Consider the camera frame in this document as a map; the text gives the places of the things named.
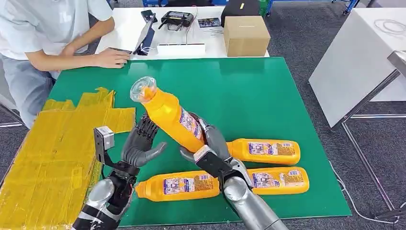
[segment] clear bottle cap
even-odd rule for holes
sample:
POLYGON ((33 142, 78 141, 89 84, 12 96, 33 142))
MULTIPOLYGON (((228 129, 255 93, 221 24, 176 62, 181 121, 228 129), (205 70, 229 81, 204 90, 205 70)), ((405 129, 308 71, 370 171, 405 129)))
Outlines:
POLYGON ((130 89, 130 98, 135 102, 149 102, 157 93, 157 82, 152 77, 142 77, 130 89))

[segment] jeans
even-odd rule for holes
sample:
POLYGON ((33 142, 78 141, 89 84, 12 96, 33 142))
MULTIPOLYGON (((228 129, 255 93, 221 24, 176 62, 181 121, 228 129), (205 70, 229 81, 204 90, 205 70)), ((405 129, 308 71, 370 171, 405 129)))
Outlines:
POLYGON ((0 58, 3 60, 10 94, 20 112, 21 119, 28 128, 31 128, 60 72, 39 71, 28 60, 15 60, 2 55, 0 58))

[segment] green mat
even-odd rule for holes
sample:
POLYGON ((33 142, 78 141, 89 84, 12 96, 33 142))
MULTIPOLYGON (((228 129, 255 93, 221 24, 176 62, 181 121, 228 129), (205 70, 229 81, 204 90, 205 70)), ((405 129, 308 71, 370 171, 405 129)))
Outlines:
MULTIPOLYGON (((266 195, 264 200, 281 218, 348 216, 350 209, 328 164, 323 147, 281 57, 178 59, 133 61, 123 69, 82 68, 63 71, 50 98, 72 99, 98 87, 116 90, 116 108, 137 107, 131 101, 132 84, 143 76, 156 78, 158 87, 179 98, 180 104, 217 126, 227 141, 237 138, 286 139, 299 143, 310 189, 298 195, 266 195)), ((128 133, 115 136, 109 151, 114 161, 128 133)), ((154 145, 168 142, 164 154, 141 168, 139 180, 163 173, 198 170, 179 155, 179 146, 159 131, 154 145)), ((275 165, 246 163, 248 168, 275 165)), ((222 196, 208 199, 152 202, 134 197, 122 226, 239 221, 222 196)))

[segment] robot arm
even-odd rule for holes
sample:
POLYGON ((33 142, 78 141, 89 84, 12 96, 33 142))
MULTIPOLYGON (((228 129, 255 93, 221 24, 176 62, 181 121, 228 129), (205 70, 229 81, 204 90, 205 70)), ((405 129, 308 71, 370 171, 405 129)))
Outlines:
POLYGON ((114 133, 107 126, 94 129, 96 158, 113 170, 92 188, 73 230, 113 230, 118 227, 130 207, 139 168, 162 153, 166 146, 166 143, 160 143, 151 149, 157 131, 158 126, 148 116, 141 117, 124 144, 122 160, 113 163, 107 150, 114 147, 114 133))
POLYGON ((223 135, 214 126, 192 114, 203 127, 207 145, 195 154, 180 148, 187 160, 220 181, 220 191, 249 230, 288 230, 281 219, 258 195, 242 161, 231 157, 223 135))

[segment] yellow bottle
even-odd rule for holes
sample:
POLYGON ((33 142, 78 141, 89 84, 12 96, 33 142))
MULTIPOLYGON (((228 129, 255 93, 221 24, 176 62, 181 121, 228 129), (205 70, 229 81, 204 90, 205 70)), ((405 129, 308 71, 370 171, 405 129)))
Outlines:
POLYGON ((248 169, 258 195, 298 194, 309 190, 309 177, 301 167, 248 169))
POLYGON ((143 77, 136 81, 130 97, 141 102, 151 120, 189 151, 197 152, 204 145, 198 122, 179 105, 174 95, 161 91, 154 78, 143 77))
MULTIPOLYGON (((252 191, 258 195, 304 193, 309 189, 309 178, 303 168, 280 167, 248 169, 254 183, 252 191)), ((217 196, 219 181, 205 171, 177 172, 156 175, 135 187, 139 198, 152 201, 191 200, 217 196)))
POLYGON ((135 191, 139 198, 156 202, 208 198, 220 193, 218 180, 205 171, 156 175, 140 182, 135 191))
POLYGON ((300 160, 300 148, 294 141, 237 139, 227 142, 231 156, 242 161, 294 165, 300 160))

